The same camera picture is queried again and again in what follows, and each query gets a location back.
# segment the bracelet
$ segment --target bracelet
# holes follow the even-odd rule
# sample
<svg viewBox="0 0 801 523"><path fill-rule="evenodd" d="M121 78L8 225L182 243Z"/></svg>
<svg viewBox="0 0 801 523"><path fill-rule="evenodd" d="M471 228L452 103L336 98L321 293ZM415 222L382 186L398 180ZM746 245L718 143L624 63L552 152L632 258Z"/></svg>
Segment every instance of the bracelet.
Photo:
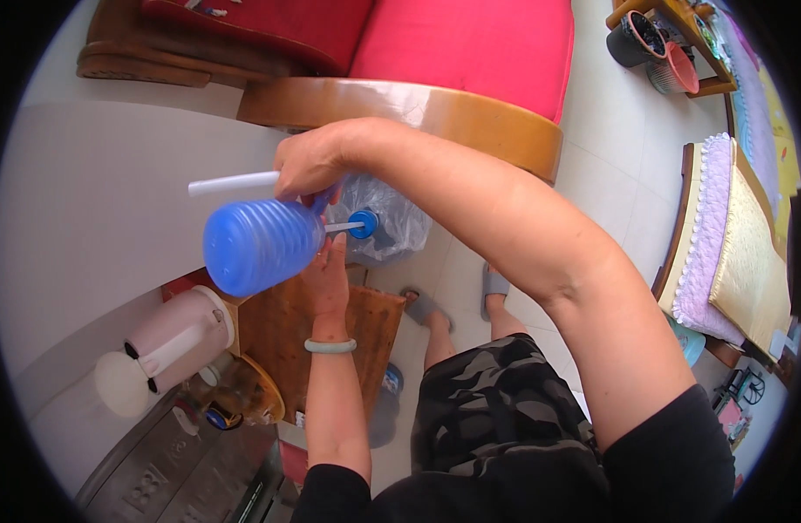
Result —
<svg viewBox="0 0 801 523"><path fill-rule="evenodd" d="M318 354L343 354L356 349L357 341L351 338L348 341L340 341L338 343L324 343L308 339L304 341L304 348Z"/></svg>

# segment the black sleeve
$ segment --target black sleeve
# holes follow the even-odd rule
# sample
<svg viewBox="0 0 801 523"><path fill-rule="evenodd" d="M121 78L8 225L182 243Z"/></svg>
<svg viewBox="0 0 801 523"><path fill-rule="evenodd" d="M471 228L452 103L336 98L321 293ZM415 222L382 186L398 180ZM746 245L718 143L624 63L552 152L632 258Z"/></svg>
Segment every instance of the black sleeve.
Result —
<svg viewBox="0 0 801 523"><path fill-rule="evenodd" d="M351 521L371 502L363 476L339 465L314 465L293 511L292 523Z"/></svg>
<svg viewBox="0 0 801 523"><path fill-rule="evenodd" d="M729 504L729 441L694 385L604 453L618 520L709 521Z"/></svg>

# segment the white plastic tube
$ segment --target white plastic tube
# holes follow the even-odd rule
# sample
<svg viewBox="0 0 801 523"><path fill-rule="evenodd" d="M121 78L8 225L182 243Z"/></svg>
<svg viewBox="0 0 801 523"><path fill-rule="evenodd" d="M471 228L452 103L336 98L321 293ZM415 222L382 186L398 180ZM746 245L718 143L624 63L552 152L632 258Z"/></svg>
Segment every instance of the white plastic tube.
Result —
<svg viewBox="0 0 801 523"><path fill-rule="evenodd" d="M232 177L200 180L199 182L188 183L188 195L195 197L201 194L275 185L279 175L279 171L267 171L265 173L238 174Z"/></svg>
<svg viewBox="0 0 801 523"><path fill-rule="evenodd" d="M350 228L365 227L365 222L343 222L341 224L329 224L325 226L326 233L336 233L337 231L347 231Z"/></svg>

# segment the wrist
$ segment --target wrist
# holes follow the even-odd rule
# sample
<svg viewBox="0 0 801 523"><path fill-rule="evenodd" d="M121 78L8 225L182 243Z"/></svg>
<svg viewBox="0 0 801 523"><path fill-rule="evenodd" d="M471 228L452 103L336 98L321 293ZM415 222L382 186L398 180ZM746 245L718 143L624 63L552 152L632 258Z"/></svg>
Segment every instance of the wrist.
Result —
<svg viewBox="0 0 801 523"><path fill-rule="evenodd" d="M340 147L343 162L353 172L369 173L372 176L374 139L385 133L385 127L406 127L376 116L346 120L346 123L349 127L342 133L343 142Z"/></svg>
<svg viewBox="0 0 801 523"><path fill-rule="evenodd" d="M313 319L313 341L322 343L338 343L348 341L348 330L345 327L345 313L325 313Z"/></svg>

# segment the person's arm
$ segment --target person's arm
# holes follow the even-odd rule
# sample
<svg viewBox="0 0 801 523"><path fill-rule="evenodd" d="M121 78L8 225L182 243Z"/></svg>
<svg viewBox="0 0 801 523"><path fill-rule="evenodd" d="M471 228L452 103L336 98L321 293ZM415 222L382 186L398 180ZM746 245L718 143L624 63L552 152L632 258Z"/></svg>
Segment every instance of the person's arm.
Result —
<svg viewBox="0 0 801 523"><path fill-rule="evenodd" d="M345 309L348 276L345 273L346 234L333 243L326 239L319 255L301 273L314 305L311 340L347 341ZM305 412L307 466L340 465L361 475L371 485L371 451L363 409L363 392L351 352L313 354L307 383Z"/></svg>
<svg viewBox="0 0 801 523"><path fill-rule="evenodd" d="M377 118L344 120L288 138L274 168L281 171L281 199L315 194L344 173L371 173L534 298L572 352L600 448L695 383L656 300L621 247L531 174Z"/></svg>

